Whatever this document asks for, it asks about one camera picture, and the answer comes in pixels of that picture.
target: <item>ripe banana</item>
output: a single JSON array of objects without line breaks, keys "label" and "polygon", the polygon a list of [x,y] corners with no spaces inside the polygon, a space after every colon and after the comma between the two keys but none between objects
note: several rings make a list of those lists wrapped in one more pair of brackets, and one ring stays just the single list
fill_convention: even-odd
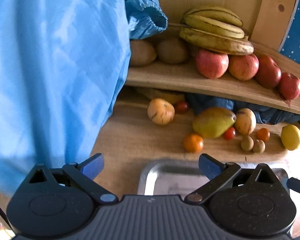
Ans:
[{"label": "ripe banana", "polygon": [[207,17],[237,27],[243,26],[243,22],[238,15],[236,15],[233,11],[220,6],[201,5],[186,11],[183,14],[183,17],[190,14]]},{"label": "ripe banana", "polygon": [[244,37],[244,31],[239,27],[203,16],[190,14],[185,16],[183,20],[187,25],[194,29],[238,39]]},{"label": "ripe banana", "polygon": [[249,55],[253,53],[253,45],[247,39],[236,39],[182,27],[180,37],[201,48],[230,55]]},{"label": "ripe banana", "polygon": [[135,87],[136,91],[150,100],[155,98],[162,98],[170,104],[176,104],[178,101],[185,101],[185,94],[177,91],[161,90],[154,88]]}]

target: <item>plantain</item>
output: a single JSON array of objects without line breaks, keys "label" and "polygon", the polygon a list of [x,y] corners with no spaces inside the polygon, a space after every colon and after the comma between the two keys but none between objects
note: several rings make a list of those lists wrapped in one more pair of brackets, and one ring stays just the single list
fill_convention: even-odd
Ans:
[{"label": "plantain", "polygon": [[235,114],[222,107],[210,107],[196,116],[193,130],[202,138],[218,138],[236,121]]},{"label": "plantain", "polygon": [[194,29],[239,39],[244,37],[244,31],[239,27],[203,16],[187,15],[183,20],[187,25]]},{"label": "plantain", "polygon": [[180,37],[189,43],[215,52],[230,55],[249,55],[253,53],[253,45],[246,38],[236,39],[189,27],[181,27]]},{"label": "plantain", "polygon": [[136,91],[150,100],[155,98],[162,98],[168,101],[170,104],[176,104],[178,101],[185,101],[185,94],[177,91],[169,91],[155,88],[142,88],[135,87]]},{"label": "plantain", "polygon": [[220,6],[201,5],[186,11],[183,14],[183,17],[187,15],[203,16],[220,22],[228,23],[237,27],[243,26],[243,22],[238,15],[236,15],[233,11]]}]

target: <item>apple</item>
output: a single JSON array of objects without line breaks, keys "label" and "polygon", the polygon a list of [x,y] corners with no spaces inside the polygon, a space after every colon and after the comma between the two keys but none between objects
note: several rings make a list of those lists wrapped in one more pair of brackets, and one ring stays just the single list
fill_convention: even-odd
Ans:
[{"label": "apple", "polygon": [[229,58],[227,54],[200,49],[195,62],[199,72],[206,78],[219,78],[227,71]]},{"label": "apple", "polygon": [[283,72],[277,90],[287,100],[296,99],[300,95],[300,78]]},{"label": "apple", "polygon": [[231,75],[241,81],[253,78],[259,69],[259,60],[256,55],[230,56],[228,70]]},{"label": "apple", "polygon": [[267,56],[258,57],[259,69],[255,75],[256,80],[265,88],[275,88],[281,79],[281,70],[274,60]]}]

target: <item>metal tray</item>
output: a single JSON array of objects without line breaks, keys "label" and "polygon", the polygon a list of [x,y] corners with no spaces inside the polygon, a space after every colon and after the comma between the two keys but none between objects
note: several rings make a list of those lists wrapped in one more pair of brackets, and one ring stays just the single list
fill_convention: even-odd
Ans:
[{"label": "metal tray", "polygon": [[[238,163],[242,168],[255,168],[257,163]],[[286,185],[288,174],[277,164],[269,164],[276,176]],[[182,199],[195,189],[207,183],[209,179],[202,175],[198,162],[162,159],[151,162],[142,171],[138,195],[176,195]]]}]

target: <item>cherry tomato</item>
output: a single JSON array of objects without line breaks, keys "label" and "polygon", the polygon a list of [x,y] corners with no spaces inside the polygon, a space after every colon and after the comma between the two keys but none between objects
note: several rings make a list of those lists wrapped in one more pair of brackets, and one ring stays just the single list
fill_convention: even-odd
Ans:
[{"label": "cherry tomato", "polygon": [[203,149],[203,139],[198,134],[190,133],[184,137],[183,147],[185,148],[186,152],[200,152]]},{"label": "cherry tomato", "polygon": [[177,114],[185,114],[188,112],[189,108],[190,107],[187,101],[178,101],[176,103],[175,110]]},{"label": "cherry tomato", "polygon": [[257,131],[257,138],[258,140],[267,142],[270,139],[270,131],[267,128],[261,128],[259,131]]},{"label": "cherry tomato", "polygon": [[235,137],[235,129],[233,127],[230,127],[226,132],[223,134],[223,137],[229,141],[232,140]]}]

